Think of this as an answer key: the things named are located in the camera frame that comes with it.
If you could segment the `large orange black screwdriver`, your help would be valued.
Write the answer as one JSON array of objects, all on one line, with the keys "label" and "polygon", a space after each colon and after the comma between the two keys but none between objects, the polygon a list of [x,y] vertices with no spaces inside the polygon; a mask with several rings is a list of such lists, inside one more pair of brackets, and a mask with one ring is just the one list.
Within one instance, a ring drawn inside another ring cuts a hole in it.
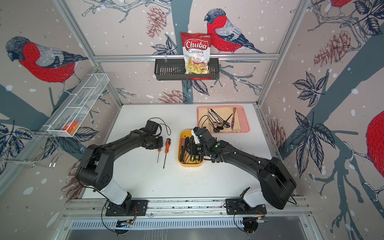
[{"label": "large orange black screwdriver", "polygon": [[170,139],[170,138],[167,138],[167,140],[166,140],[165,158],[164,158],[163,169],[165,168],[165,165],[166,165],[166,159],[167,159],[167,154],[169,153],[170,145],[171,145],[171,139]]}]

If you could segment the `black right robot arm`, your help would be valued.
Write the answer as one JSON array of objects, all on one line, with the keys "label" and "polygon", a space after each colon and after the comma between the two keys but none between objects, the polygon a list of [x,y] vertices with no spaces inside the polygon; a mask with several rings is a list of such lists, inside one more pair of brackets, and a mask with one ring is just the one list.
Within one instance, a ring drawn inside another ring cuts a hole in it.
[{"label": "black right robot arm", "polygon": [[264,199],[274,208],[284,209],[297,184],[282,160],[250,155],[228,142],[218,141],[205,128],[195,127],[191,134],[197,145],[198,155],[231,164],[249,173],[259,181]]}]

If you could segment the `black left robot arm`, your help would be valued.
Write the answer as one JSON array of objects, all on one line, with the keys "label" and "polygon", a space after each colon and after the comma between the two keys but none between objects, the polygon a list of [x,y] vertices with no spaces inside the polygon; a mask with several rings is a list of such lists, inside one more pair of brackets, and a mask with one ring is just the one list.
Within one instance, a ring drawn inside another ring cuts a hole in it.
[{"label": "black left robot arm", "polygon": [[129,199],[129,192],[124,190],[114,179],[115,161],[136,148],[157,150],[163,147],[160,124],[148,120],[145,127],[131,131],[127,136],[104,145],[87,147],[75,178],[79,183],[92,187],[111,203],[122,206]]}]

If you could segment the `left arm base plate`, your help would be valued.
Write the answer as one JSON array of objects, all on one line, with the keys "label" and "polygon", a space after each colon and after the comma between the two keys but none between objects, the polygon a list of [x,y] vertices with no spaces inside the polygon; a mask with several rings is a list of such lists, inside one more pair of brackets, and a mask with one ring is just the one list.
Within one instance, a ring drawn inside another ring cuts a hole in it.
[{"label": "left arm base plate", "polygon": [[145,216],[148,208],[149,200],[132,200],[125,201],[122,205],[107,203],[107,217],[123,217],[123,216]]}]

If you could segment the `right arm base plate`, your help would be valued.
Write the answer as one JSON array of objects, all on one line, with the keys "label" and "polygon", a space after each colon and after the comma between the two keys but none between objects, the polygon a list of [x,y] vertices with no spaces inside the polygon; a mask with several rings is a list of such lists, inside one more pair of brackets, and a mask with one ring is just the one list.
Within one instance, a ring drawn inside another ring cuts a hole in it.
[{"label": "right arm base plate", "polygon": [[226,199],[224,207],[227,215],[266,215],[267,209],[265,205],[250,207],[244,200],[240,198]]}]

